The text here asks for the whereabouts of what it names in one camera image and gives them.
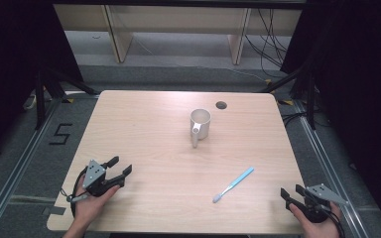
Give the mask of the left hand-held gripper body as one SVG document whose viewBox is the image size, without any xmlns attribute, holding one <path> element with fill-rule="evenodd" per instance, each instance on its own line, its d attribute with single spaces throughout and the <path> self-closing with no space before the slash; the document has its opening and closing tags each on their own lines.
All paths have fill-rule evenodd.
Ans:
<svg viewBox="0 0 381 238">
<path fill-rule="evenodd" d="M 107 185 L 109 179 L 105 178 L 108 169 L 103 168 L 102 164 L 96 160 L 91 160 L 86 168 L 82 187 L 92 196 L 98 197 L 103 195 L 111 188 Z"/>
</svg>

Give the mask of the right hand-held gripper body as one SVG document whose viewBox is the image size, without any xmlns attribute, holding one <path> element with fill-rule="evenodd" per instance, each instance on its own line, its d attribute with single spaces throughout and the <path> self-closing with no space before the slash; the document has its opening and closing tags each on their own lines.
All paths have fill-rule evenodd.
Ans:
<svg viewBox="0 0 381 238">
<path fill-rule="evenodd" d="M 305 187 L 307 197 L 300 204 L 304 216 L 312 223 L 322 223 L 327 220 L 331 213 L 330 204 L 337 203 L 347 205 L 348 201 L 332 191 L 323 183 Z"/>
</svg>

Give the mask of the light blue toothbrush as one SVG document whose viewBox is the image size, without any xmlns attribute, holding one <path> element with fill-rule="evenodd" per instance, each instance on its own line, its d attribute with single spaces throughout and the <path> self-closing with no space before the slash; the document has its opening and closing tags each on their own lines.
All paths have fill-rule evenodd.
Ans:
<svg viewBox="0 0 381 238">
<path fill-rule="evenodd" d="M 225 188 L 221 193 L 217 194 L 213 199 L 212 203 L 218 203 L 222 197 L 228 193 L 230 190 L 235 188 L 240 182 L 242 182 L 244 179 L 246 179 L 250 174 L 254 172 L 254 168 L 250 167 L 248 168 L 244 173 L 242 173 L 240 176 L 238 176 L 236 179 L 234 179 L 228 186 Z"/>
</svg>

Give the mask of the white cup with handle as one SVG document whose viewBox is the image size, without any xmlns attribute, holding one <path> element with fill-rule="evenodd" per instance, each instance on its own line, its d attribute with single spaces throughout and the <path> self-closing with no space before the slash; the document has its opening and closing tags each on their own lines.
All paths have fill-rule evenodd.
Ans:
<svg viewBox="0 0 381 238">
<path fill-rule="evenodd" d="M 190 114 L 190 136 L 194 148 L 208 136 L 210 121 L 211 114 L 205 109 L 198 108 Z"/>
</svg>

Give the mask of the person's left hand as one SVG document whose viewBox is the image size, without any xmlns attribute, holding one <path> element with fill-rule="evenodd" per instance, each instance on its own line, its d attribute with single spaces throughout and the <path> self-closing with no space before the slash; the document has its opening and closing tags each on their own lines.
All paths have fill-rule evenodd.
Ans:
<svg viewBox="0 0 381 238">
<path fill-rule="evenodd" d="M 89 196 L 88 198 L 79 201 L 75 205 L 73 224 L 80 230 L 86 230 L 103 211 L 104 205 L 118 191 L 119 188 L 119 185 L 114 185 L 101 196 Z"/>
</svg>

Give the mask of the person's right hand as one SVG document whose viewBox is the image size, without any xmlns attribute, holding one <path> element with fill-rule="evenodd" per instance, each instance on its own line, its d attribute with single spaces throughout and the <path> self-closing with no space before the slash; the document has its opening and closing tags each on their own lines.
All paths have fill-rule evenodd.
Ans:
<svg viewBox="0 0 381 238">
<path fill-rule="evenodd" d="M 291 203 L 289 208 L 300 222 L 305 238 L 340 238 L 338 228 L 330 218 L 322 223 L 311 223 L 294 204 Z"/>
</svg>

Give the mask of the grey tape strip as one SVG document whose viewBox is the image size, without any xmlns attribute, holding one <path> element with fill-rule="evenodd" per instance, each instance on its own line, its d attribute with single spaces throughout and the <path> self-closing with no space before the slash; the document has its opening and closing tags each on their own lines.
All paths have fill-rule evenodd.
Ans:
<svg viewBox="0 0 381 238">
<path fill-rule="evenodd" d="M 44 215 L 64 215 L 65 208 L 64 207 L 58 207 L 58 206 L 47 206 L 43 210 Z"/>
</svg>

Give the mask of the black metal stand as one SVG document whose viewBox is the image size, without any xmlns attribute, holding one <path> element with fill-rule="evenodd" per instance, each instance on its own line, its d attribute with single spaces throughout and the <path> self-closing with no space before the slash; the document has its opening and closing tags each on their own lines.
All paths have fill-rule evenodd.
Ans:
<svg viewBox="0 0 381 238">
<path fill-rule="evenodd" d="M 36 76 L 36 108 L 37 108 L 37 124 L 36 129 L 40 129 L 46 121 L 46 107 L 45 107 L 45 91 L 49 93 L 51 98 L 64 99 L 66 93 L 64 92 L 61 83 L 67 82 L 68 84 L 76 87 L 80 91 L 89 95 L 99 95 L 100 92 L 87 86 L 82 76 L 72 77 L 66 73 L 57 71 L 50 67 L 42 67 Z"/>
<path fill-rule="evenodd" d="M 307 120 L 308 124 L 314 130 L 315 126 L 315 78 L 308 66 L 301 66 L 294 72 L 291 72 L 282 79 L 268 85 L 266 88 L 261 89 L 260 93 L 270 93 L 275 89 L 294 80 L 293 87 L 290 95 L 292 98 L 299 98 L 304 93 L 307 94 Z"/>
</svg>

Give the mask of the black curtain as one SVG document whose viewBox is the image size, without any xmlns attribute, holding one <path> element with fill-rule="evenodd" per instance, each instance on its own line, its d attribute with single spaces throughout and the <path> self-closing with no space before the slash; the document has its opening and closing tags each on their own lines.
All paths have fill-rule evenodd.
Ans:
<svg viewBox="0 0 381 238">
<path fill-rule="evenodd" d="M 307 0 L 282 71 L 299 67 L 327 20 L 336 12 L 337 32 L 315 72 L 331 125 L 381 209 L 381 0 Z"/>
<path fill-rule="evenodd" d="M 82 80 L 54 5 L 0 0 L 0 141 L 47 69 Z"/>
</svg>

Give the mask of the light wooden shelf unit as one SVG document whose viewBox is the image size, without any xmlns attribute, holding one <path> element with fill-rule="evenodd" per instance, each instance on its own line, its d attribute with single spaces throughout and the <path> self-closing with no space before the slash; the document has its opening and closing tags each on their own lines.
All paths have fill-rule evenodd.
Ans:
<svg viewBox="0 0 381 238">
<path fill-rule="evenodd" d="M 225 35 L 231 61 L 239 64 L 245 35 L 290 37 L 299 10 L 255 8 L 150 7 L 115 5 L 54 6 L 66 31 L 106 32 L 118 62 L 126 60 L 136 33 Z"/>
</svg>

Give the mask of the aluminium floor rail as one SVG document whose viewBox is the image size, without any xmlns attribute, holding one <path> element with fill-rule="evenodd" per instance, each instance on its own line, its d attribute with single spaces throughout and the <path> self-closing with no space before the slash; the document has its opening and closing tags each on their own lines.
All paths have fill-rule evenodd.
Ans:
<svg viewBox="0 0 381 238">
<path fill-rule="evenodd" d="M 321 170 L 326 176 L 329 187 L 345 200 L 345 203 L 341 207 L 341 211 L 346 219 L 350 231 L 353 234 L 353 237 L 370 238 L 359 213 L 353 206 L 352 200 L 349 198 L 348 193 L 343 186 L 341 178 L 338 176 L 321 140 L 318 137 L 318 133 L 311 127 L 311 124 L 305 117 L 301 118 L 301 123 L 315 151 Z"/>
<path fill-rule="evenodd" d="M 23 153 L 17 160 L 17 163 L 14 165 L 11 173 L 5 180 L 5 183 L 0 189 L 0 218 L 2 217 L 12 194 L 17 188 L 22 176 L 24 175 L 28 165 L 30 164 L 34 153 L 36 152 L 39 143 L 43 139 L 46 131 L 49 128 L 49 124 L 55 114 L 55 111 L 61 104 L 60 99 L 53 99 L 49 103 L 49 107 L 45 110 L 45 119 L 38 129 L 35 129 L 31 137 L 29 138 L 28 144 L 23 150 Z"/>
</svg>

